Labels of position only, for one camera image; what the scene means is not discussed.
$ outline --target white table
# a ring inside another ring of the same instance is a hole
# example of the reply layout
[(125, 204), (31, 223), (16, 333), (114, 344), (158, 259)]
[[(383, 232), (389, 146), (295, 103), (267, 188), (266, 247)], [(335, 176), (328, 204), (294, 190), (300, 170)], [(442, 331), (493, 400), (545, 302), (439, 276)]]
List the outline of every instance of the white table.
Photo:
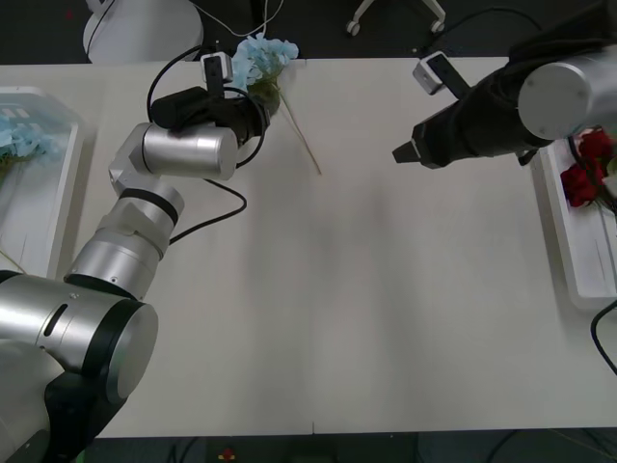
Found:
[[(503, 62), (456, 65), (475, 82)], [(104, 436), (617, 425), (617, 378), (568, 302), (542, 183), (539, 207), (514, 156), (439, 171), (394, 163), (414, 124), (452, 100), (426, 95), (415, 64), (289, 69), (283, 86), (324, 175), (278, 114), (229, 182), (248, 210), (160, 265), (147, 298), (159, 340)], [(3, 85), (43, 87), (97, 127), (68, 260), (116, 200), (107, 165), (145, 119), (159, 69), (0, 68)], [(158, 94), (199, 84), (197, 65), (182, 64)], [(179, 231), (237, 206), (202, 181), (170, 182), (187, 204)], [(616, 329), (600, 329), (614, 357)]]

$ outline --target floor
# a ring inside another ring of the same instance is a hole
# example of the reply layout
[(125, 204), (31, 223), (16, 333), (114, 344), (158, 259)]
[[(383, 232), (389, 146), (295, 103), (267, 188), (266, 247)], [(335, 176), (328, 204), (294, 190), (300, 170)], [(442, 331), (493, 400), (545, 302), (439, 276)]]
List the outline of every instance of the floor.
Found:
[[(231, 29), (253, 28), (250, 0), (196, 0)], [(466, 14), (493, 6), (517, 8), (542, 25), (575, 13), (589, 0), (442, 0), (452, 22)], [(269, 24), (269, 36), (296, 42), (302, 56), (311, 58), (387, 58), (414, 56), (429, 40), (427, 21), (419, 13), (419, 0), (377, 0), (362, 18), (362, 30), (349, 37), (345, 24), (360, 0), (285, 0), (279, 16)], [(271, 1), (271, 8), (277, 0)], [(3, 0), (3, 39), (0, 65), (88, 63), (81, 46), (89, 11), (84, 0)], [(219, 40), (232, 50), (239, 39), (203, 17), (206, 46)], [(490, 13), (477, 17), (443, 39), (444, 49), (458, 56), (501, 56), (514, 42), (533, 32), (521, 17)]]
[[(501, 447), (494, 463), (604, 463), (610, 461), (585, 447), (598, 444), (581, 430), (521, 431)], [(179, 463), (220, 463), (233, 454), (233, 463), (481, 463), (508, 431), (363, 434), (344, 436), (185, 438), (177, 452)], [(615, 430), (594, 430), (604, 451), (616, 454)], [(107, 439), (86, 452), (87, 463), (168, 463), (177, 439)]]
[[(196, 0), (236, 31), (253, 27), (249, 0)], [(502, 0), (500, 6), (518, 8), (543, 26), (576, 12), (589, 0)], [(276, 8), (276, 0), (271, 7)], [(378, 0), (362, 18), (354, 38), (344, 32), (360, 0), (285, 0), (280, 15), (269, 25), (269, 37), (296, 42), (301, 56), (313, 58), (410, 57), (429, 40), (427, 21), (418, 14), (418, 0)], [(492, 0), (442, 0), (447, 21), (492, 6)], [(81, 46), (89, 17), (84, 0), (3, 0), (3, 39), (0, 65), (88, 63)], [(204, 45), (220, 41), (233, 50), (239, 39), (204, 16)], [(508, 47), (533, 32), (523, 18), (506, 13), (477, 17), (443, 40), (443, 49), (454, 56), (502, 56)], [(603, 462), (604, 456), (587, 448), (598, 447), (580, 430), (522, 431), (496, 455), (496, 462)], [(199, 438), (186, 453), (184, 463), (220, 462), (225, 449), (237, 463), (257, 462), (481, 462), (506, 431), (448, 432), (395, 435), (304, 436), (264, 438)], [(600, 443), (617, 453), (617, 432), (598, 430)], [(88, 449), (88, 463), (115, 461), (164, 463), (172, 446), (184, 451), (191, 439), (97, 440)]]

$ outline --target red flower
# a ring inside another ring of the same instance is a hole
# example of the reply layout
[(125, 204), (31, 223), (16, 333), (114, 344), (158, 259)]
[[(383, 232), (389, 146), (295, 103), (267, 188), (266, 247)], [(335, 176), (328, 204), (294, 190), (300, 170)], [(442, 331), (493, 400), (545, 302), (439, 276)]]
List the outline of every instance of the red flower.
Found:
[(601, 160), (607, 164), (613, 157), (613, 144), (608, 135), (602, 130), (594, 130), (584, 134), (581, 138), (578, 152), (581, 157)]
[[(583, 158), (583, 161), (586, 162), (590, 173), (594, 174), (597, 184), (601, 184), (604, 173), (600, 163), (590, 158)], [(572, 207), (587, 205), (598, 197), (598, 188), (589, 181), (587, 173), (578, 164), (561, 173), (561, 183)]]

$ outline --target white tray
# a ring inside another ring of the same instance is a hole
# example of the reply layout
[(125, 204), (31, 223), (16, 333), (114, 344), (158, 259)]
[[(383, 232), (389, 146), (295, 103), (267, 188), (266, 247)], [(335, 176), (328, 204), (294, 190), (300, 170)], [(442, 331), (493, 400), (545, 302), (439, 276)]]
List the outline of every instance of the white tray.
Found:
[[(0, 186), (0, 248), (27, 273), (56, 278), (84, 125), (34, 87), (0, 87), (0, 114), (52, 135), (59, 148), (55, 157), (16, 165)], [(0, 268), (17, 270), (2, 256)]]
[(617, 299), (615, 216), (597, 205), (568, 205), (560, 175), (575, 161), (566, 141), (555, 142), (538, 155), (549, 190), (570, 298), (579, 309), (600, 310)]

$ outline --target chair wheel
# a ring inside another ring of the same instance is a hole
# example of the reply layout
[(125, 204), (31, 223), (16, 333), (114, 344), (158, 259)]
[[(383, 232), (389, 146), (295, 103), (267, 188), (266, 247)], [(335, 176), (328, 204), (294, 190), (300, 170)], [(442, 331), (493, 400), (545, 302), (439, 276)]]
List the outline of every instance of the chair wheel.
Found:
[(360, 31), (360, 24), (358, 24), (356, 21), (349, 21), (347, 23), (347, 34), (349, 34), (352, 37), (355, 37)]

